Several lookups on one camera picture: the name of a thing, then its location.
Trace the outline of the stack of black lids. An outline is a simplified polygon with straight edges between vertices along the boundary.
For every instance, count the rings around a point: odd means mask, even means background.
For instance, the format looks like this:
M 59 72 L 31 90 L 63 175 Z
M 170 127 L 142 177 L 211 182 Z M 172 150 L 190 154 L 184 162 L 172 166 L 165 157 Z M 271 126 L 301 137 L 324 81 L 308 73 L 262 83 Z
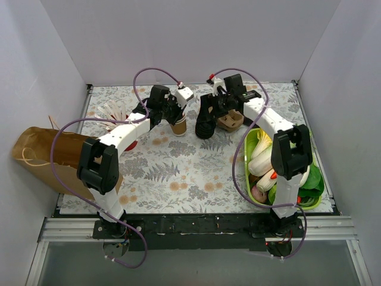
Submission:
M 199 114 L 196 120 L 195 133 L 200 139 L 210 139 L 214 135 L 216 122 L 211 116 Z

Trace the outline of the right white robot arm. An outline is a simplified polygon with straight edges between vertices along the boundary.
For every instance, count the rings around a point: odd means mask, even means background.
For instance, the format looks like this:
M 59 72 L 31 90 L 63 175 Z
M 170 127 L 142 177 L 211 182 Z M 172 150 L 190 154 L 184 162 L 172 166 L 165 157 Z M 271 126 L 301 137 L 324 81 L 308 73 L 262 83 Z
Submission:
M 276 218 L 269 222 L 270 232 L 282 237 L 291 230 L 287 217 L 296 212 L 299 183 L 313 162 L 310 132 L 306 125 L 295 125 L 268 106 L 267 93 L 248 91 L 240 74 L 219 79 L 211 75 L 207 83 L 210 94 L 201 97 L 195 133 L 201 139 L 214 135 L 217 119 L 230 110 L 252 120 L 273 141 L 271 165 L 277 175 L 277 193 L 271 206 Z

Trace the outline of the brown paper coffee cup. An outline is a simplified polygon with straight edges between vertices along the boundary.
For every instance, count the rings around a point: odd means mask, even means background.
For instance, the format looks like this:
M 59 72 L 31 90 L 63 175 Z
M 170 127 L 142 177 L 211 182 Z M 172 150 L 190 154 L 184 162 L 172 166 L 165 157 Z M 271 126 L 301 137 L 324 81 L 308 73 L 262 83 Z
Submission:
M 175 136 L 183 136 L 187 130 L 185 114 L 182 114 L 182 117 L 175 124 L 170 124 L 170 127 Z

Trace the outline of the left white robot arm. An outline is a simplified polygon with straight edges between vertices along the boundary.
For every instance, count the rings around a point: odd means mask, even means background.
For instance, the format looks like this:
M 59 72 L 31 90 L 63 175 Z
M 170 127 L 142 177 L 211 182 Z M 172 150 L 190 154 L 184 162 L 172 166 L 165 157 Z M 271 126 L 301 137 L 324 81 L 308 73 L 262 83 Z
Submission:
M 150 96 L 139 103 L 127 119 L 109 133 L 85 140 L 80 153 L 77 177 L 93 195 L 100 216 L 107 220 L 106 231 L 121 238 L 127 230 L 121 220 L 124 209 L 118 201 L 119 158 L 141 135 L 148 133 L 162 120 L 171 125 L 183 121 L 183 112 L 193 92 L 180 86 L 175 93 L 162 85 L 154 85 Z

